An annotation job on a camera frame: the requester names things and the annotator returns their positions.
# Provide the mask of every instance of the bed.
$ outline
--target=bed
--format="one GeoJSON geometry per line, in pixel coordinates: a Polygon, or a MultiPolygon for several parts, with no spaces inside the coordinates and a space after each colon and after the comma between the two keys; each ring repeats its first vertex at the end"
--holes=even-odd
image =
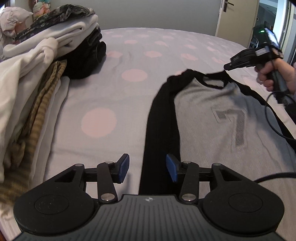
{"type": "MultiPolygon", "coordinates": [[[[122,194],[138,193],[148,113],[168,76],[186,69],[222,71],[230,57],[244,47],[204,34],[158,28],[110,29],[103,30],[102,35],[107,44],[103,63],[90,77],[70,80],[55,125],[44,180],[76,163],[91,168],[128,153],[126,179],[115,184],[120,198],[122,194]]],[[[256,82],[253,68],[232,70],[229,75],[262,97],[268,96],[256,82]]],[[[295,124],[284,108],[275,99],[270,100],[270,105],[295,138],[295,124]]],[[[88,183],[86,191],[97,197],[95,183],[88,183]]],[[[13,218],[1,219],[0,228],[8,240],[20,233],[13,218]]]]}

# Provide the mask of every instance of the door handle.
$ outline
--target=door handle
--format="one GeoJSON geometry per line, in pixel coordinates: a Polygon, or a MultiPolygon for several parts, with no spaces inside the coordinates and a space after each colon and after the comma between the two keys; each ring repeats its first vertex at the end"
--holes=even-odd
{"type": "Polygon", "coordinates": [[[227,10],[227,5],[228,5],[228,4],[234,6],[233,3],[230,3],[230,2],[228,2],[228,0],[225,0],[225,2],[224,2],[224,8],[223,8],[223,11],[224,11],[224,12],[226,12],[226,10],[227,10]]]}

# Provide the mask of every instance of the finger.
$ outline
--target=finger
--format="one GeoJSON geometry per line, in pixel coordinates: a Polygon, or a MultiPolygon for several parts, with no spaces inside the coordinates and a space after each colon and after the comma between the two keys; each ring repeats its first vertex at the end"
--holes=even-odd
{"type": "Polygon", "coordinates": [[[273,71],[273,70],[274,70],[274,67],[273,67],[273,65],[272,65],[272,62],[269,61],[269,62],[267,62],[267,63],[265,64],[265,66],[260,70],[260,73],[262,73],[262,74],[268,74],[268,73],[270,73],[270,72],[273,71]]]}
{"type": "Polygon", "coordinates": [[[274,81],[273,80],[266,80],[266,81],[264,81],[263,82],[263,85],[265,86],[265,87],[271,87],[271,86],[273,86],[274,85],[274,81]]]}
{"type": "Polygon", "coordinates": [[[261,81],[265,81],[265,80],[267,80],[267,77],[266,77],[266,75],[264,75],[262,73],[258,73],[258,79],[261,81]]]}
{"type": "Polygon", "coordinates": [[[261,81],[259,78],[256,79],[257,83],[263,84],[263,81],[261,81]]]}
{"type": "Polygon", "coordinates": [[[270,86],[270,87],[267,87],[267,88],[266,88],[266,90],[267,90],[267,91],[269,91],[269,92],[272,92],[272,91],[273,91],[273,89],[274,89],[274,87],[273,87],[273,86],[270,86]]]}

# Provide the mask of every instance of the raglan shirt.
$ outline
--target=raglan shirt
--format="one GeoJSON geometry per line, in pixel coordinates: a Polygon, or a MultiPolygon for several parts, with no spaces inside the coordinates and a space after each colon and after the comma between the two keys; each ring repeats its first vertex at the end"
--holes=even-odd
{"type": "MultiPolygon", "coordinates": [[[[288,143],[270,128],[263,105],[265,101],[256,92],[235,82],[226,72],[204,75],[187,70],[169,77],[148,117],[139,194],[180,191],[166,169],[167,153],[200,167],[219,162],[251,180],[294,172],[295,143],[288,143]],[[211,80],[219,80],[222,86],[207,84],[211,80]]],[[[291,137],[270,108],[268,119],[274,128],[291,137]]],[[[285,215],[277,232],[293,240],[295,181],[277,179],[262,185],[283,200],[285,215]]],[[[200,198],[208,192],[208,184],[200,185],[200,198]]]]}

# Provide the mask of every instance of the ribbed grey surface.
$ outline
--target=ribbed grey surface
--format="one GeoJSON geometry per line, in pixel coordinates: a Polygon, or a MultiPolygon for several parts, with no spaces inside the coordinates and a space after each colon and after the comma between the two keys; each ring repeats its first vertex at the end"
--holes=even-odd
{"type": "Polygon", "coordinates": [[[209,225],[199,209],[182,205],[174,196],[124,195],[102,206],[86,226],[59,237],[23,233],[16,241],[282,241],[277,234],[247,238],[224,234],[209,225]]]}

